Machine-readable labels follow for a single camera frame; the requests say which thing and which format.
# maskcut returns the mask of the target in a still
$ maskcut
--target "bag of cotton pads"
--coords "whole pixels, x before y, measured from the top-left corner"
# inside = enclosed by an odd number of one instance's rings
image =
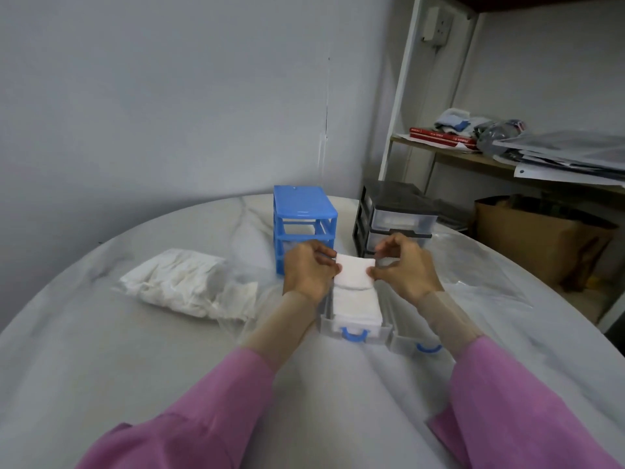
[[[270,270],[170,249],[123,275],[118,288],[146,303],[219,320],[224,326],[229,321],[255,320],[261,309],[258,299],[277,283]]]

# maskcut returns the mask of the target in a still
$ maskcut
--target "clear plastic bottle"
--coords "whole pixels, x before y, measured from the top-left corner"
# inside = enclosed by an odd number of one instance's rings
[[[525,131],[525,123],[522,120],[504,120],[490,125],[478,138],[478,149],[487,156],[504,153],[505,146],[495,146],[493,141],[505,140],[519,136]]]

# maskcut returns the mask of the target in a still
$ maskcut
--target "shelving unit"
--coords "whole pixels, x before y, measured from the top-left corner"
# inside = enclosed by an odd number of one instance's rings
[[[458,89],[459,81],[462,76],[462,71],[465,67],[465,61],[467,55],[469,53],[469,48],[471,45],[471,41],[473,40],[475,26],[478,21],[478,16],[480,13],[484,12],[492,12],[492,11],[505,11],[505,10],[515,10],[519,8],[529,8],[536,6],[544,6],[551,4],[559,4],[559,3],[567,3],[567,2],[575,2],[580,0],[443,0],[449,5],[453,6],[461,13],[466,14],[467,19],[469,19],[469,29],[467,30],[467,35],[464,43],[464,52],[463,58],[461,60],[461,68],[457,73],[457,77],[454,82],[453,94],[451,98],[455,97],[455,94]],[[589,201],[596,201],[598,203],[602,203],[611,207],[625,209],[625,189],[620,188],[618,186],[598,186],[591,184],[574,184],[567,182],[557,182],[553,183],[550,181],[543,180],[528,180],[528,179],[519,179],[514,178],[514,169],[515,167],[508,164],[499,163],[491,158],[485,157],[481,154],[474,153],[464,153],[458,150],[451,149],[441,149],[433,146],[429,146],[422,143],[413,142],[402,138],[399,134],[404,134],[404,131],[397,131],[397,118],[399,116],[399,112],[401,110],[402,100],[404,96],[404,90],[406,88],[406,79],[408,77],[408,70],[410,67],[410,62],[412,59],[412,52],[415,45],[415,41],[418,38],[419,33],[421,32],[421,26],[419,25],[419,20],[421,20],[421,11],[424,7],[424,0],[414,0],[414,6],[412,8],[412,15],[410,18],[410,27],[408,29],[408,38],[406,40],[406,46],[404,48],[404,54],[402,58],[401,69],[399,71],[399,77],[397,79],[397,89],[395,92],[395,100],[393,102],[393,109],[391,111],[391,121],[388,128],[387,136],[386,136],[386,145],[384,149],[384,154],[382,156],[382,163],[379,171],[379,180],[384,180],[386,178],[387,166],[388,166],[388,157],[391,151],[391,146],[393,143],[402,143],[408,146],[419,148],[421,150],[431,151],[435,153],[434,161],[429,169],[427,182],[426,182],[426,191],[427,185],[430,182],[434,165],[437,162],[448,163],[459,167],[464,167],[467,169],[475,169],[479,170],[483,173],[492,174],[494,176],[499,176],[505,179],[513,179],[515,181],[521,182],[523,184],[528,184],[530,186],[538,187],[540,189],[551,189],[554,190],[557,185],[557,190],[559,193],[563,194],[571,194],[574,196],[583,197]],[[606,332],[607,329],[621,316],[621,314],[625,313],[625,293],[621,295],[619,299],[613,304],[613,306],[605,313],[601,321],[598,323],[598,328],[602,332]]]

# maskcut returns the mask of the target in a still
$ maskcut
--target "wooden shelf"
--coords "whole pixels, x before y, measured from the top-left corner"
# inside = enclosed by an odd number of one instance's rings
[[[488,11],[508,11],[519,8],[531,8],[535,6],[553,5],[557,3],[569,3],[582,0],[456,0],[478,13]]]
[[[500,163],[481,153],[464,153],[459,150],[436,148],[424,143],[410,141],[397,135],[391,136],[394,143],[402,143],[414,148],[424,149],[436,153],[436,161],[449,165],[472,169],[481,173],[490,173],[504,179],[514,180],[528,186],[552,191],[570,192],[584,197],[589,201],[605,203],[619,208],[625,207],[625,188],[621,186],[600,186],[598,184],[578,184],[573,182],[558,182],[550,180],[521,179],[514,177],[515,166]]]

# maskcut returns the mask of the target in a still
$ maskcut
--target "electrical outlet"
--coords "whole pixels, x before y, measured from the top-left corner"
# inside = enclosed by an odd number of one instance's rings
[[[445,46],[447,39],[449,39],[453,20],[454,14],[452,12],[440,6],[431,7],[427,11],[423,25],[422,41],[435,47]]]

